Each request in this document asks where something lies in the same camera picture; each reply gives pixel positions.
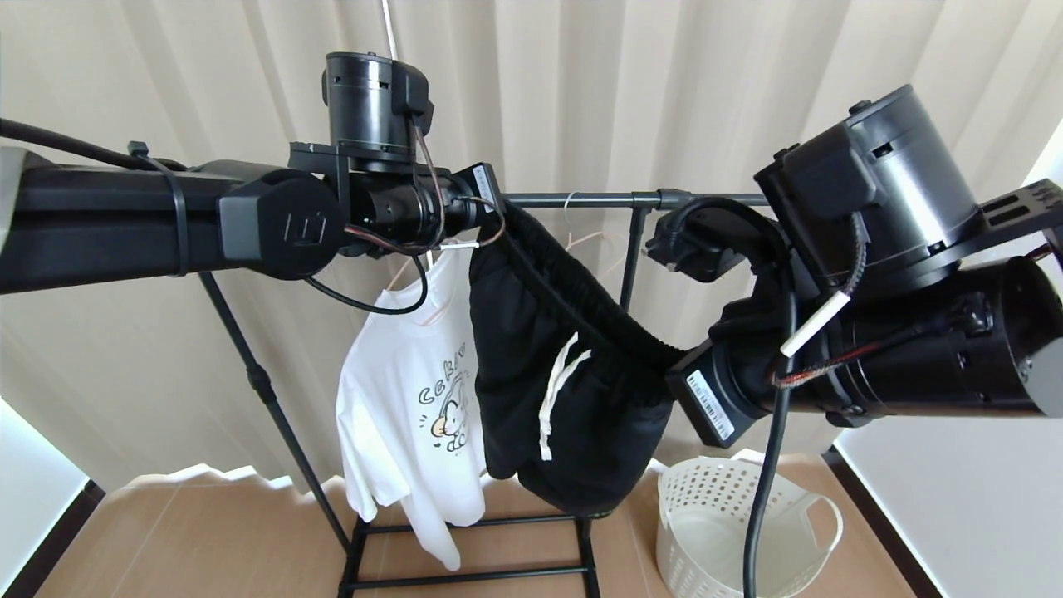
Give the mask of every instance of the white wall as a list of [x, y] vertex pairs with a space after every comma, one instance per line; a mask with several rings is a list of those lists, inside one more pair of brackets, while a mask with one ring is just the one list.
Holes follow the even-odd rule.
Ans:
[[0, 594], [87, 481], [0, 399]]
[[[1045, 176], [1063, 184], [1063, 123], [1027, 182]], [[1063, 291], [1059, 266], [1042, 267]], [[1063, 421], [891, 418], [838, 446], [946, 596], [1063, 595]]]

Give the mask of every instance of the white plastic basket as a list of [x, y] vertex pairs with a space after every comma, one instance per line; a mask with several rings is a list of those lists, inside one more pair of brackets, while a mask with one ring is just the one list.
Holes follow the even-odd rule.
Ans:
[[[760, 466], [702, 457], [670, 468], [657, 482], [657, 567], [676, 598], [741, 598], [742, 557]], [[838, 531], [817, 546], [808, 510], [833, 510]], [[789, 598], [805, 590], [842, 537], [842, 514], [829, 498], [776, 476], [757, 554], [757, 591]]]

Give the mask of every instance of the shirt sleeve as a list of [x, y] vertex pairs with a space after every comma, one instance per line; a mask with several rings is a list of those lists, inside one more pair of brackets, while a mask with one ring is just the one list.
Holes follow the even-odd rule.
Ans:
[[376, 516], [376, 503], [387, 507], [410, 494], [409, 483], [388, 450], [357, 385], [340, 382], [336, 424], [347, 501], [366, 522]]

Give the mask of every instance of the horizontal rod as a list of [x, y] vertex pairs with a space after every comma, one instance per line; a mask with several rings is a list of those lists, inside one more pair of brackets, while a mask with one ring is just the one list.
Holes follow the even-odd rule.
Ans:
[[344, 583], [343, 590], [371, 590], [373, 587], [404, 587], [409, 585], [435, 585], [437, 583], [461, 583], [465, 581], [485, 581], [489, 579], [513, 579], [523, 577], [558, 576], [583, 574], [587, 567], [544, 567], [541, 569], [514, 569], [509, 571], [485, 571], [482, 574], [461, 574], [453, 576], [431, 576], [404, 579], [382, 579], [376, 581], [355, 581]]
[[[468, 528], [486, 528], [489, 526], [509, 526], [512, 524], [545, 524], [547, 522], [572, 522], [576, 517], [574, 515], [534, 515], [530, 517], [504, 517], [499, 519], [483, 519], [476, 522], [471, 526], [466, 526]], [[452, 526], [446, 524], [448, 528], [451, 529], [465, 529], [458, 526]], [[387, 534], [395, 532], [410, 532], [414, 528], [410, 526], [370, 526], [364, 527], [358, 530], [359, 533], [364, 534]]]
[[693, 197], [711, 194], [727, 197], [749, 206], [765, 206], [767, 200], [760, 193], [692, 193], [668, 189], [658, 191], [631, 192], [509, 192], [506, 199], [521, 207], [648, 207], [651, 209], [674, 209]]

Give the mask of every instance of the cartoon character print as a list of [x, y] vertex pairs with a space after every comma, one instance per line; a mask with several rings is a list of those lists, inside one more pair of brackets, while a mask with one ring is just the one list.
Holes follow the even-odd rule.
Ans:
[[451, 389], [443, 397], [439, 417], [432, 424], [432, 435], [437, 439], [450, 439], [446, 451], [455, 452], [466, 445], [466, 379], [468, 373], [462, 372], [454, 377]]

